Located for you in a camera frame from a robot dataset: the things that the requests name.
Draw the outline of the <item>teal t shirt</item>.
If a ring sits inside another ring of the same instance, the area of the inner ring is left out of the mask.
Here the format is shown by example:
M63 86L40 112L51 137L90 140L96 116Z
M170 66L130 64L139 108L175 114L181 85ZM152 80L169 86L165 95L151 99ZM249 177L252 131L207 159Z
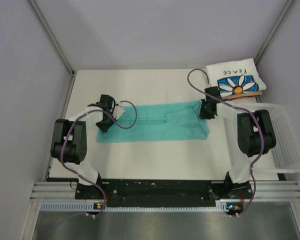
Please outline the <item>teal t shirt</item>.
M206 140L210 129L199 117L200 101L139 105L137 120L130 129L114 124L106 133L98 132L96 142L136 143Z

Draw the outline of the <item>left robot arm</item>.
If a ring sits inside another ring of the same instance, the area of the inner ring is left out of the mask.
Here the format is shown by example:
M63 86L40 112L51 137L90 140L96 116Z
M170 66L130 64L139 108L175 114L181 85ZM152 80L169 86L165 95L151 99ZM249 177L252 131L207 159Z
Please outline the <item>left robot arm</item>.
M86 192L92 198L99 198L104 187L97 182L99 173L93 170L87 159L87 132L96 127L101 133L107 133L124 112L124 108L113 97L102 94L98 102L89 104L77 115L59 118L54 123L51 157L77 175L79 182L87 185Z

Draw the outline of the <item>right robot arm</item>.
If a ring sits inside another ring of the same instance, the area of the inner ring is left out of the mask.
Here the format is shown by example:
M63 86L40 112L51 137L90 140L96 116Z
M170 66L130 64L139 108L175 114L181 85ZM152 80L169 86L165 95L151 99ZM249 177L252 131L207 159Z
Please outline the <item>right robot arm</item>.
M270 114L265 109L252 111L222 100L216 86L206 88L203 93L205 99L201 101L199 117L205 120L221 117L234 124L234 146L240 152L234 154L235 163L226 173L222 188L212 191L235 198L248 189L253 165L276 146Z

